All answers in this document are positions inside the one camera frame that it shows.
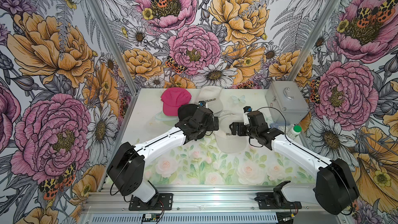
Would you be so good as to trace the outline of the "pink cap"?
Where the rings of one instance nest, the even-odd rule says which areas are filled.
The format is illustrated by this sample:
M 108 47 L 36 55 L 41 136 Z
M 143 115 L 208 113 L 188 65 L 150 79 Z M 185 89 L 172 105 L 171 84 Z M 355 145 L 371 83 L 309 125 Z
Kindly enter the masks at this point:
M 163 113 L 166 116 L 177 116 L 178 109 L 189 104 L 192 96 L 188 90 L 184 88 L 168 88 L 161 95 L 163 102 Z

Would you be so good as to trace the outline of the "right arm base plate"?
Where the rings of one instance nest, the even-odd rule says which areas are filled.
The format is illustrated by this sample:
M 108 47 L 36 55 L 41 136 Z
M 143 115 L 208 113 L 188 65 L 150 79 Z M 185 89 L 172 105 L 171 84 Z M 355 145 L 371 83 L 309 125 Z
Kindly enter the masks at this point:
M 259 209 L 298 210 L 302 208 L 300 202 L 288 202 L 285 197 L 274 192 L 258 192 L 255 201 L 258 203 Z

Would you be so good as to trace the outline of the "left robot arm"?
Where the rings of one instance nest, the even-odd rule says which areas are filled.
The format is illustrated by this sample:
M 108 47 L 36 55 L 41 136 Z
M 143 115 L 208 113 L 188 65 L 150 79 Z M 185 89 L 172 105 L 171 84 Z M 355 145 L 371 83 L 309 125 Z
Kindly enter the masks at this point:
M 159 202 L 156 187 L 144 179 L 144 169 L 164 153 L 202 139 L 207 132 L 219 130 L 219 120 L 202 102 L 178 109 L 179 121 L 164 134 L 144 143 L 123 143 L 107 169 L 107 175 L 122 196 L 133 195 L 145 204 Z

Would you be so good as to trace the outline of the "black cap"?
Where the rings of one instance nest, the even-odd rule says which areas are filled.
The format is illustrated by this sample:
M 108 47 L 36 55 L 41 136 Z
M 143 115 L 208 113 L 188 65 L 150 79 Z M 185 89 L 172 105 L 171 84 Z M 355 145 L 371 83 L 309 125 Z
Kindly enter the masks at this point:
M 196 112 L 197 108 L 198 105 L 196 104 L 182 105 L 177 111 L 179 121 L 183 121 L 187 117 L 191 118 Z

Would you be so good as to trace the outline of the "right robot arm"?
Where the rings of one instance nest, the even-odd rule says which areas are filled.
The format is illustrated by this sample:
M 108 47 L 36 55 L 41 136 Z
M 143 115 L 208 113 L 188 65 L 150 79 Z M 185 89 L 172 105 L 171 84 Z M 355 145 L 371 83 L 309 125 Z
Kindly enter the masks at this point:
M 360 196 L 348 164 L 342 159 L 332 160 L 294 142 L 286 134 L 270 128 L 263 113 L 244 110 L 244 120 L 229 125 L 232 135 L 247 136 L 294 162 L 315 179 L 311 186 L 296 186 L 286 180 L 273 189 L 274 204 L 306 202 L 320 205 L 332 215 L 338 215 L 352 206 Z

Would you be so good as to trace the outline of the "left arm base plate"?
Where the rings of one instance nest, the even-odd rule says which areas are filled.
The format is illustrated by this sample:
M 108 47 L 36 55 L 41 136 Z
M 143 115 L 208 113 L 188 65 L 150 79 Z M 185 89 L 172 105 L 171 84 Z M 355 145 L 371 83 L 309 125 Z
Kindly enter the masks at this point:
M 171 211 L 174 195 L 171 193 L 157 193 L 148 202 L 132 196 L 129 204 L 130 211 Z

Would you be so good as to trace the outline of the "white Colorado cap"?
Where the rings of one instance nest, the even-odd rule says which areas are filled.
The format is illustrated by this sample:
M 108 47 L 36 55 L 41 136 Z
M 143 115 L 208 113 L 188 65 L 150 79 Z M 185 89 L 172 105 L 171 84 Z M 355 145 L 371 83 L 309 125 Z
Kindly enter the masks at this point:
M 197 102 L 204 101 L 213 113 L 217 114 L 223 110 L 223 103 L 220 99 L 222 88 L 217 86 L 203 87 L 197 97 Z
M 243 116 L 231 111 L 221 111 L 219 116 L 219 130 L 215 132 L 218 148 L 224 153 L 244 151 L 248 144 L 248 137 L 233 135 L 230 124 L 243 122 Z

